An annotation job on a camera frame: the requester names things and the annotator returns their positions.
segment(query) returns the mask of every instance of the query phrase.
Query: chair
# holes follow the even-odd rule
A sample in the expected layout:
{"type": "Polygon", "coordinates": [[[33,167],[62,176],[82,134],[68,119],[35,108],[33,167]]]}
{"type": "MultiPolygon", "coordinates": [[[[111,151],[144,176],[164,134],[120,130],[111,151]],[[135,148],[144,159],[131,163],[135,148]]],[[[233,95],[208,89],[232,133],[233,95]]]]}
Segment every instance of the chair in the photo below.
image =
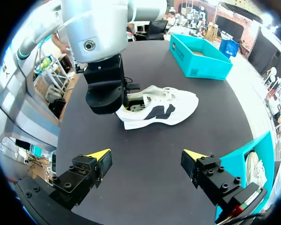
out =
{"type": "Polygon", "coordinates": [[[153,21],[148,26],[147,35],[137,34],[142,40],[163,40],[165,28],[168,24],[167,20],[153,21]]]}

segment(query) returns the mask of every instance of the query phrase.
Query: black backdrop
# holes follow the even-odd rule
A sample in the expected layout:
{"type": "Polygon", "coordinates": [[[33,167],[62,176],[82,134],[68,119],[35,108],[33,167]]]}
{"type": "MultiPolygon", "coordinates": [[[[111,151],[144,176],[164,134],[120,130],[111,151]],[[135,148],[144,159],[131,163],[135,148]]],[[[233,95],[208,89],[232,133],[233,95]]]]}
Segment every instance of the black backdrop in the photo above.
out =
{"type": "Polygon", "coordinates": [[[228,20],[222,16],[217,16],[216,24],[219,25],[219,28],[228,34],[233,36],[234,40],[241,39],[244,31],[244,27],[232,20],[228,20]]]}
{"type": "Polygon", "coordinates": [[[264,74],[271,67],[276,67],[277,77],[281,78],[281,53],[262,35],[260,28],[248,60],[260,74],[264,74]]]}

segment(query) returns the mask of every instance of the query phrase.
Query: shoe sole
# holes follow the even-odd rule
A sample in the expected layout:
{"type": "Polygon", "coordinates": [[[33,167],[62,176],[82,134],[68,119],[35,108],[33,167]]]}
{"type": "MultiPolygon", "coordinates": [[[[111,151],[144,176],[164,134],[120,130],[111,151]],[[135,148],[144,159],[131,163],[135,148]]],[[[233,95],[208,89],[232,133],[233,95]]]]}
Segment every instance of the shoe sole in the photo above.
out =
{"type": "Polygon", "coordinates": [[[178,123],[181,123],[182,121],[173,122],[173,121],[168,121],[168,120],[164,120],[164,119],[140,120],[140,121],[124,122],[124,127],[125,127],[125,130],[133,130],[133,129],[146,127],[152,123],[164,123],[169,126],[174,126],[178,123]]]}

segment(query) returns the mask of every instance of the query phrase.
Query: teal panel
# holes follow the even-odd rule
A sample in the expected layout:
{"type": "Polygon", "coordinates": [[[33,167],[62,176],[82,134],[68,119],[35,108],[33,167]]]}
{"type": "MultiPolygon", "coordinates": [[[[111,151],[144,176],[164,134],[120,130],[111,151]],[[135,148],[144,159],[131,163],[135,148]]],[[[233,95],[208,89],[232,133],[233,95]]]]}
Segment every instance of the teal panel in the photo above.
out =
{"type": "MultiPolygon", "coordinates": [[[[225,170],[231,173],[233,176],[240,176],[242,179],[241,186],[246,187],[246,168],[244,155],[252,148],[256,151],[259,160],[262,160],[263,166],[266,172],[267,182],[263,186],[267,190],[267,194],[264,200],[258,205],[258,207],[252,213],[259,213],[265,206],[267,200],[272,191],[274,180],[274,148],[271,138],[271,133],[268,131],[264,135],[254,139],[241,148],[229,153],[226,156],[220,158],[221,165],[225,167],[225,170]]],[[[221,213],[221,208],[217,207],[216,218],[221,213]]]]}

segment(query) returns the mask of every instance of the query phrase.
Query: white fabric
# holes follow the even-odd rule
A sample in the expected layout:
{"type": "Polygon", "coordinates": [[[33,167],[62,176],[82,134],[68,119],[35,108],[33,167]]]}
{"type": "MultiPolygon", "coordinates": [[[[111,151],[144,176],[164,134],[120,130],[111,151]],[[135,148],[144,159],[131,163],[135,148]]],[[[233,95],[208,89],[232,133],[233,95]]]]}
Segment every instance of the white fabric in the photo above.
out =
{"type": "Polygon", "coordinates": [[[281,194],[281,163],[279,166],[279,170],[275,179],[275,183],[273,185],[273,189],[270,195],[270,198],[268,199],[267,203],[264,206],[264,210],[267,210],[272,204],[276,202],[279,195],[281,194]]]}
{"type": "Polygon", "coordinates": [[[171,26],[173,26],[174,24],[175,24],[175,22],[176,22],[176,18],[175,17],[173,17],[173,18],[168,18],[167,19],[167,21],[168,21],[168,24],[167,24],[167,26],[166,26],[166,29],[169,29],[171,26]]]}
{"type": "Polygon", "coordinates": [[[271,72],[270,72],[270,76],[276,76],[276,74],[277,74],[277,69],[275,68],[275,67],[272,67],[271,68],[271,72]]]}

